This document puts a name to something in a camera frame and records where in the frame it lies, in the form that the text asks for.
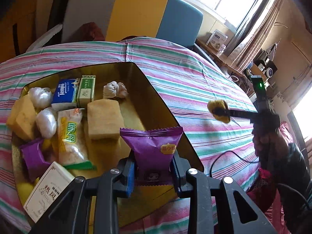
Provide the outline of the person right hand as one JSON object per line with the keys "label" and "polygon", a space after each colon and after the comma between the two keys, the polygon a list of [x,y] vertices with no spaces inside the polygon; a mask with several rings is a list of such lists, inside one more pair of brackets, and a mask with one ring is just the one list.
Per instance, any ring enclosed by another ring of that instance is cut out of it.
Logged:
{"label": "person right hand", "polygon": [[252,134],[255,155],[259,157],[261,167],[273,172],[276,163],[288,156],[289,147],[286,140],[279,129],[265,133],[253,125]]}

